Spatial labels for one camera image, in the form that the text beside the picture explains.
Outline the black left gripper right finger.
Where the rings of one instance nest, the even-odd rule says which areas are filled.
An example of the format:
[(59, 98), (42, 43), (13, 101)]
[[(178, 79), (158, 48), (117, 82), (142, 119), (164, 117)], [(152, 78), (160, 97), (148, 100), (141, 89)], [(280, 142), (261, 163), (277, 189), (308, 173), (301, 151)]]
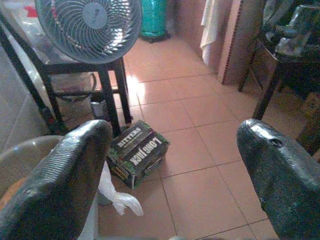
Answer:
[(320, 164), (291, 137), (244, 120), (237, 147), (261, 209), (281, 240), (320, 240)]

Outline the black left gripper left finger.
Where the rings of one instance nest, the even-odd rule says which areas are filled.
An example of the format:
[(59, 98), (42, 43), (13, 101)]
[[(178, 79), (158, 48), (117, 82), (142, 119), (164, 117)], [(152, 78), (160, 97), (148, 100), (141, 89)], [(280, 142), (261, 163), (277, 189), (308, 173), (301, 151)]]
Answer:
[(66, 134), (0, 210), (0, 240), (77, 240), (112, 138), (105, 120)]

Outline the beige plastic basin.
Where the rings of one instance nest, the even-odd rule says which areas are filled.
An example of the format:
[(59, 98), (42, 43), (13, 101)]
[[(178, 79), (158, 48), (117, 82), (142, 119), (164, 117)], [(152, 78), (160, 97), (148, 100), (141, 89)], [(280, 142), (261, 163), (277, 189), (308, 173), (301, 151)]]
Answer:
[(62, 139), (60, 135), (40, 136), (1, 153), (0, 199), (13, 184), (28, 176)]

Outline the white plastic bag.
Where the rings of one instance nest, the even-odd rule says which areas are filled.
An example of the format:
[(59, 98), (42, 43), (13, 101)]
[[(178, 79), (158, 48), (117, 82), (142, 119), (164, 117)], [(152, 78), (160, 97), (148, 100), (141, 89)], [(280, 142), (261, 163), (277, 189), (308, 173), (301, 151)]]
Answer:
[(126, 207), (129, 207), (137, 216), (144, 215), (140, 202), (134, 196), (116, 191), (106, 161), (101, 172), (98, 190), (105, 198), (112, 202), (115, 210), (121, 216), (125, 214)]

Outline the small tin can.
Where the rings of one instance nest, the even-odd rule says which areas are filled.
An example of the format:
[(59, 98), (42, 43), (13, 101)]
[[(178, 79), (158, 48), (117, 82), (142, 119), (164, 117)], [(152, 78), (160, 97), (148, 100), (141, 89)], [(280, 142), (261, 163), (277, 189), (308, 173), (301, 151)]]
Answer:
[(91, 101), (90, 102), (92, 114), (95, 119), (99, 120), (107, 120), (109, 115), (108, 115), (108, 109), (105, 101), (101, 102), (96, 102), (96, 101)]

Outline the dark Long Jack carton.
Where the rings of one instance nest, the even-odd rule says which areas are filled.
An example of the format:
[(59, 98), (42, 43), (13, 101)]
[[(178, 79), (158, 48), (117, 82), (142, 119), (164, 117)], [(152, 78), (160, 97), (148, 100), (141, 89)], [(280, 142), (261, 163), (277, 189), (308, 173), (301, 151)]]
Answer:
[(112, 140), (107, 157), (109, 170), (135, 189), (166, 159), (169, 145), (165, 137), (138, 120)]

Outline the white plastic bucket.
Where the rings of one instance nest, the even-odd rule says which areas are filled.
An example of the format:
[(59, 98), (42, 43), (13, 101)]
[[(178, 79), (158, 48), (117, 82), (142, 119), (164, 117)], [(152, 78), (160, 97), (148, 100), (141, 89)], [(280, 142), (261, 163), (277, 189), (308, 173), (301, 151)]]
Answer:
[(51, 75), (51, 85), (64, 120), (85, 117), (91, 110), (91, 96), (97, 86), (92, 72)]

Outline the black metal stand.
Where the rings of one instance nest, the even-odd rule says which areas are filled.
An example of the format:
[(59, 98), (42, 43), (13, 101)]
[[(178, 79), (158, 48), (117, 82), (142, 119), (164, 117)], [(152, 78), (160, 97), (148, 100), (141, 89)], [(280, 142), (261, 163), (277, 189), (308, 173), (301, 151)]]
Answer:
[(87, 64), (83, 62), (76, 63), (59, 63), (59, 64), (45, 64), (43, 63), (36, 52), (31, 48), (31, 46), (25, 41), (21, 35), (19, 35), (13, 28), (13, 24), (16, 23), (15, 20), (8, 21), (8, 19), (0, 12), (0, 23), (2, 23), (5, 29), (13, 36), (17, 41), (23, 51), (31, 60), (32, 64), (35, 66), (40, 78), (44, 84), (45, 90), (48, 94), (50, 104), (53, 111), (44, 104), (43, 100), (39, 94), (35, 94), (36, 88), (31, 83), (31, 80), (26, 73), (24, 66), (22, 65), (20, 59), (18, 58), (15, 50), (13, 49), (9, 39), (7, 38), (3, 28), (0, 26), (1, 38), (0, 43), (6, 50), (9, 58), (13, 60), (13, 65), (17, 67), (19, 74), (22, 74), (22, 79), (26, 82), (26, 86), (32, 93), (35, 102), (39, 106), (40, 113), (44, 117), (50, 132), (53, 134), (66, 134), (67, 128), (64, 125), (63, 118), (59, 109), (57, 98), (62, 97), (74, 97), (74, 96), (89, 96), (88, 91), (69, 91), (65, 93), (55, 92), (51, 83), (50, 76), (62, 75), (62, 74), (76, 74), (76, 73), (88, 73), (97, 72), (99, 77), (99, 82), (101, 84), (101, 91), (93, 91), (94, 97), (101, 97), (106, 102), (107, 113), (111, 122), (113, 135), (117, 137), (124, 127), (120, 127), (118, 114), (116, 110), (116, 104), (114, 101), (114, 94), (120, 96), (121, 106), (124, 114), (124, 120), (127, 124), (132, 122), (133, 117), (131, 116), (129, 103), (128, 103), (128, 89), (127, 80), (124, 67), (123, 58), (119, 58), (111, 63), (106, 64)]

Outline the black side table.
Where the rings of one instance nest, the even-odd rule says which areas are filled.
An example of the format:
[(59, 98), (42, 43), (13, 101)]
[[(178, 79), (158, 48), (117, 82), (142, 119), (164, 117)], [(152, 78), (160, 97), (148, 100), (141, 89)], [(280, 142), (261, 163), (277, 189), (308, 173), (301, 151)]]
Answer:
[(253, 111), (252, 118), (261, 120), (276, 87), (298, 88), (311, 92), (320, 88), (320, 38), (317, 44), (306, 44), (302, 56), (287, 56), (276, 52), (276, 44), (260, 31), (254, 38), (254, 50), (246, 77), (241, 80), (241, 92), (248, 78), (255, 81), (261, 96)]

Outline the brown corrugated board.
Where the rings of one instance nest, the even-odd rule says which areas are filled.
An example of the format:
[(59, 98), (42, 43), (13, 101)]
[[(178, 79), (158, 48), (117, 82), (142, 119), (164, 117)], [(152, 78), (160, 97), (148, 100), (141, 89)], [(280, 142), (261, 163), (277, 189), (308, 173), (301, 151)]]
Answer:
[(264, 6), (265, 0), (232, 1), (217, 74), (222, 85), (238, 84), (245, 78)]

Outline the grey electric fan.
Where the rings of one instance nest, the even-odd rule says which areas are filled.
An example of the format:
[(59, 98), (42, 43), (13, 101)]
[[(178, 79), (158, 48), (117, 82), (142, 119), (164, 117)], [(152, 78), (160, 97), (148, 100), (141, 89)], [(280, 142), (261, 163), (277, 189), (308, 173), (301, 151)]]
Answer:
[(113, 62), (140, 35), (141, 0), (34, 0), (34, 4), (49, 40), (78, 62)]

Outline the translucent plastic bag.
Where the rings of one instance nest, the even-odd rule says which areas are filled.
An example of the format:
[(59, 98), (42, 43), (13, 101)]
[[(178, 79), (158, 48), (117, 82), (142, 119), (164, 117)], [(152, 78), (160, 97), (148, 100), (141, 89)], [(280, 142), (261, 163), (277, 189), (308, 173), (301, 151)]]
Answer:
[(38, 19), (35, 0), (0, 0), (0, 11), (44, 64), (76, 62), (55, 47), (43, 31)]

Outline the white towel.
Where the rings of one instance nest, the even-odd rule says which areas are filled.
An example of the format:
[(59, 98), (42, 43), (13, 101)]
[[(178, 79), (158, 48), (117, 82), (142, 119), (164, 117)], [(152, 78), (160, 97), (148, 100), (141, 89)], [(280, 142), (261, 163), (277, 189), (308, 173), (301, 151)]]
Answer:
[(203, 27), (200, 48), (202, 50), (202, 60), (208, 66), (210, 62), (210, 51), (212, 43), (217, 39), (219, 23), (219, 1), (206, 0), (201, 19)]

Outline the teal gas cylinder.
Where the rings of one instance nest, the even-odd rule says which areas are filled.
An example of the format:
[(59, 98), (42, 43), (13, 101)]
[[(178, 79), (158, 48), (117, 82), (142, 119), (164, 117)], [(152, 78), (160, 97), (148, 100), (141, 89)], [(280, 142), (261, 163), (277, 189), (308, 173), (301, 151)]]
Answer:
[(142, 24), (140, 37), (150, 44), (169, 39), (166, 29), (167, 0), (140, 0)]

